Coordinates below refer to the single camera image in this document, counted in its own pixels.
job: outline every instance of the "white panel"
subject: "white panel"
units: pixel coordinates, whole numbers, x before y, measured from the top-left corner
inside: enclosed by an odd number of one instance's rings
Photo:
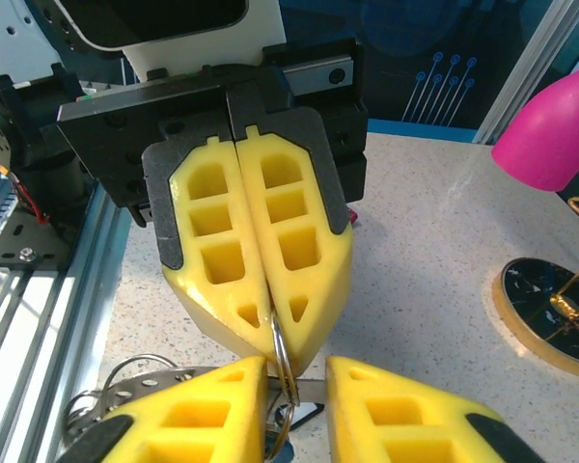
[[[286,41],[277,0],[250,0],[247,14],[234,26],[124,49],[137,76],[166,68],[170,75],[196,72],[205,65],[258,65],[262,48]]]
[[[60,62],[23,0],[0,0],[0,75],[29,82],[52,75]]]

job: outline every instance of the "speckled countertop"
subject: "speckled countertop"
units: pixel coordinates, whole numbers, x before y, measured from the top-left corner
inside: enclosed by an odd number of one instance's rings
[[[323,377],[329,354],[366,361],[482,402],[547,461],[579,463],[579,378],[528,352],[491,300],[511,259],[579,269],[579,218],[500,172],[487,147],[370,134],[366,155],[351,299],[305,376]],[[100,378],[143,352],[235,359],[198,331],[159,267],[152,228],[133,227]],[[294,461],[329,461],[324,416],[291,440]]]

